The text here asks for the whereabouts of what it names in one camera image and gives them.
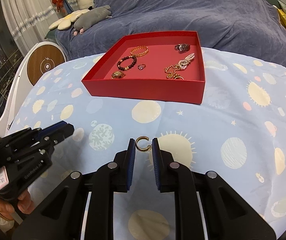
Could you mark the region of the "left hand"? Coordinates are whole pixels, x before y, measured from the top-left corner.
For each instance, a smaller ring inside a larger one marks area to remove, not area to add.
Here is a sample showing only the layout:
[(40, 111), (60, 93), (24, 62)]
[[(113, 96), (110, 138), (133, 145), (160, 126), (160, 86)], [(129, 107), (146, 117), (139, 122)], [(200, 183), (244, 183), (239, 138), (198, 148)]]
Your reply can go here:
[[(30, 214), (34, 208), (35, 204), (32, 201), (31, 195), (29, 191), (26, 189), (22, 194), (18, 197), (17, 208), (24, 214)], [(15, 212), (14, 206), (9, 202), (2, 200), (0, 198), (0, 216), (7, 219), (13, 220), (12, 213)]]

